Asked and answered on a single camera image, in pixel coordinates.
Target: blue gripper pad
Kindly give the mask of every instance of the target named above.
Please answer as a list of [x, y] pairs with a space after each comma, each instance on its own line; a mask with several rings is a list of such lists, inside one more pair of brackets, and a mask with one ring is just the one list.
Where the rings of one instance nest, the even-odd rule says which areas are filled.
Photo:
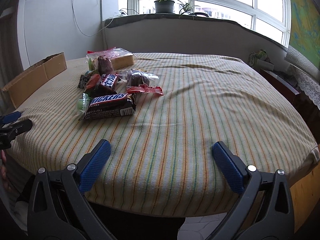
[[0, 120], [0, 122], [1, 122], [0, 124], [9, 124], [11, 122], [15, 122], [20, 117], [21, 117], [21, 113], [18, 112], [18, 111], [13, 112], [12, 114], [7, 114], [7, 115], [2, 117], [2, 119]]
[[212, 145], [212, 155], [231, 190], [241, 195], [244, 191], [244, 176], [247, 174], [245, 164], [238, 156], [233, 155], [223, 142]]
[[107, 140], [103, 140], [103, 142], [100, 141], [92, 152], [88, 153], [88, 155], [92, 155], [92, 157], [80, 173], [80, 184], [78, 188], [81, 193], [91, 190], [103, 166], [109, 159], [110, 154], [111, 146]]

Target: striped tablecloth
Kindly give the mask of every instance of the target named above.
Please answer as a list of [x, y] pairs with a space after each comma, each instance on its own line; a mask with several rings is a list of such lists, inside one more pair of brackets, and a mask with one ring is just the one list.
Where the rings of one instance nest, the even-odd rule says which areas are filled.
[[[260, 171], [285, 170], [293, 184], [319, 162], [307, 125], [291, 104], [239, 59], [215, 55], [136, 54], [134, 67], [159, 76], [164, 96], [138, 96], [132, 116], [78, 121], [85, 59], [59, 74], [18, 110], [33, 121], [9, 154], [32, 173], [77, 163], [100, 139], [112, 155], [89, 201], [155, 216], [204, 216], [229, 210], [237, 195], [211, 155], [223, 141]], [[125, 92], [120, 82], [118, 93]]]

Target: windowsill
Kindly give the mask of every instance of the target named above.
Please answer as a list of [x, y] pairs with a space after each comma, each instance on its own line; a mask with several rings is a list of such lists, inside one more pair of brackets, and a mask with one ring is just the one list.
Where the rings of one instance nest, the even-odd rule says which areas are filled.
[[208, 17], [199, 17], [199, 16], [190, 16], [190, 15], [179, 15], [179, 14], [168, 14], [168, 13], [157, 13], [157, 14], [136, 14], [136, 15], [129, 15], [129, 16], [123, 16], [123, 17], [118, 17], [118, 18], [113, 18], [113, 19], [107, 19], [105, 20], [105, 26], [106, 28], [114, 28], [118, 27], [121, 25], [129, 24], [129, 23], [134, 23], [134, 22], [139, 22], [142, 20], [153, 20], [153, 19], [182, 19], [182, 20], [195, 20], [195, 21], [206, 21], [206, 22], [224, 22], [224, 23], [230, 23], [234, 25], [238, 25], [239, 27], [243, 28], [244, 30], [247, 30], [248, 32], [254, 33], [255, 35], [258, 35], [284, 51], [287, 51], [288, 49], [283, 46], [282, 44], [260, 34], [257, 33], [253, 30], [247, 29], [243, 26], [241, 26], [239, 23], [235, 21], [230, 21], [230, 20], [223, 20], [223, 19], [215, 19], [215, 18], [208, 18]]

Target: window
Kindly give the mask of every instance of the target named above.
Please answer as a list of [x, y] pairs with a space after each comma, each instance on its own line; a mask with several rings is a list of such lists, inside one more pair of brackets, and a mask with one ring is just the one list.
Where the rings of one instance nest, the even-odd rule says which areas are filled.
[[[155, 13], [155, 0], [119, 0], [119, 8], [127, 5], [128, 14]], [[182, 0], [189, 1], [195, 12], [211, 18], [236, 21], [245, 28], [261, 33], [288, 47], [290, 38], [290, 0]], [[181, 6], [174, 4], [174, 13]]]

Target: cabinet door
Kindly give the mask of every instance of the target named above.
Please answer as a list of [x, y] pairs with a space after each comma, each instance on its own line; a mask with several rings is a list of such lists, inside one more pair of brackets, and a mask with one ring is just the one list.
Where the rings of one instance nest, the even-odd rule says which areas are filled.
[[[66, 60], [85, 57], [88, 50], [103, 50], [102, 34], [88, 37], [76, 26], [72, 0], [26, 0], [24, 34], [30, 65], [60, 52]], [[101, 29], [100, 1], [74, 0], [79, 28], [86, 35]]]

